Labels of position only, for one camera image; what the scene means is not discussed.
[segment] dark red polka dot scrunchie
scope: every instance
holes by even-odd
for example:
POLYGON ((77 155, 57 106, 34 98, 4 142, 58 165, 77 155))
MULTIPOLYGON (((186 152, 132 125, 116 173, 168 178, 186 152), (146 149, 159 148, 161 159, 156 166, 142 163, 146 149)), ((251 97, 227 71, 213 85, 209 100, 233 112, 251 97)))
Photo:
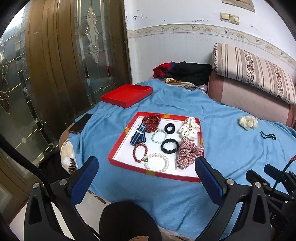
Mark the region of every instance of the dark red polka dot scrunchie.
POLYGON ((155 132, 160 123, 160 120, 161 117, 159 114, 155 114, 154 116, 145 116, 142 120, 142 123, 147 125, 146 132, 155 132))

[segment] floor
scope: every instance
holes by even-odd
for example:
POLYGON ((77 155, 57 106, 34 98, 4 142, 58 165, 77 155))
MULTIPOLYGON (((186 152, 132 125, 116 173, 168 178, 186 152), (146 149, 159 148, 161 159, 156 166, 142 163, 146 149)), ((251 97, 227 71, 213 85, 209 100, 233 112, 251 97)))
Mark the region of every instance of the floor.
MULTIPOLYGON (((76 209, 78 210, 83 220, 88 225, 90 225, 94 230, 99 232, 99 221, 105 206, 106 206, 105 204, 103 204, 101 201, 95 198, 92 194, 87 192, 81 204, 76 205, 76 209)), ((13 221, 9 225, 11 230, 19 238, 20 241, 24 241, 24 220, 25 220, 26 207, 27 205, 25 205, 21 209, 21 211, 17 214, 17 216, 13 219, 13 221)), ((53 204, 53 208, 64 234, 67 237, 73 239, 73 236, 71 235, 64 219, 62 218, 60 211, 56 208, 54 204, 53 204)), ((165 236, 163 237, 163 241, 171 241, 171 239, 165 236)))

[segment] blue blanket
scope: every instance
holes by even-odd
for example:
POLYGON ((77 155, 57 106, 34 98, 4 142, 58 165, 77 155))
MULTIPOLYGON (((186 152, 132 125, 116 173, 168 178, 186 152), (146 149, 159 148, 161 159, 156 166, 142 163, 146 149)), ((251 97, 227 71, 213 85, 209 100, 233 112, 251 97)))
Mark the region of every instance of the blue blanket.
MULTIPOLYGON (((99 171, 90 190, 110 202, 132 200, 143 207, 163 228, 196 238, 217 210, 201 183, 154 177, 113 166, 107 155, 124 128, 138 111, 197 117, 205 146, 205 158, 225 178, 239 184, 249 183, 246 171, 264 174, 267 163, 283 169, 296 154, 296 132, 281 123, 258 120, 256 130, 244 130, 238 118, 248 113, 211 100, 202 92, 168 86, 159 80, 142 82, 153 87, 153 94, 124 109, 99 102, 88 113, 93 116, 80 134, 71 134, 75 157, 80 168, 89 156, 99 160, 99 171), (260 131, 273 133, 276 140, 263 139, 260 131)), ((296 172, 295 164, 290 167, 296 172)), ((228 235, 238 208, 224 235, 228 235)))

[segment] pile of clothes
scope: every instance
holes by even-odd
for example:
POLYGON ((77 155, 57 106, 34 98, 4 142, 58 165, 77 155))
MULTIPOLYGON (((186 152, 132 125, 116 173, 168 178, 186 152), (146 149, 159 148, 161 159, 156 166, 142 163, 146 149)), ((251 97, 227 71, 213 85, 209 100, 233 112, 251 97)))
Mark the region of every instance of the pile of clothes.
POLYGON ((168 85, 177 85, 188 90, 199 89, 206 93, 212 71, 210 64, 170 62, 154 68, 153 77, 163 80, 168 85))

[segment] open red tray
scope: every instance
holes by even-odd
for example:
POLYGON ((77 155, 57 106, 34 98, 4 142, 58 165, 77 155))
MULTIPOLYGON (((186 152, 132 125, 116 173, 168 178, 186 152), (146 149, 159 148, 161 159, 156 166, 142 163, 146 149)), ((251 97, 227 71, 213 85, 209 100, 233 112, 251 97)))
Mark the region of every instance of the open red tray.
MULTIPOLYGON (((174 162, 170 162, 170 166, 172 168, 166 172, 157 172, 152 170, 145 169, 144 165, 141 163, 137 163, 134 161, 132 157, 133 148, 130 144, 131 136, 135 133, 137 127, 140 125, 141 120, 146 115, 153 116, 155 113, 150 112, 138 112, 133 117, 133 119, 129 122, 128 126, 124 129, 122 134, 120 135, 119 139, 115 143, 114 147, 112 148, 111 152, 108 155, 108 160, 112 165, 122 167, 125 169, 129 169, 132 171, 145 173, 152 176, 157 177, 164 177, 169 179, 181 180, 181 181, 189 181, 189 182, 200 182, 199 177, 197 176, 194 168, 194 164, 190 165, 188 168, 184 170, 177 169, 175 171, 174 162)), ((181 141, 180 137, 178 137, 177 130, 179 127, 182 126, 183 121, 187 119, 187 116, 179 116, 179 115, 171 115, 171 114, 159 114, 161 117, 161 121, 159 124, 159 128, 163 128, 167 123, 174 123, 176 130, 173 134, 168 135, 167 138, 173 138, 178 142, 181 141)), ((195 118, 196 122, 200 125, 200 120, 195 118)), ((146 133, 146 142, 145 144, 148 147, 148 154, 151 153, 160 153, 160 144, 153 143, 151 141, 151 136, 153 133, 146 133)), ((198 139, 196 140, 196 145, 203 145, 203 138, 202 138, 202 128, 200 126, 200 132, 198 133, 198 139)), ((175 159, 175 154, 167 155, 165 154, 169 160, 175 159)))
POLYGON ((129 108, 141 99, 152 94, 151 86, 125 84, 102 96, 102 101, 129 108))

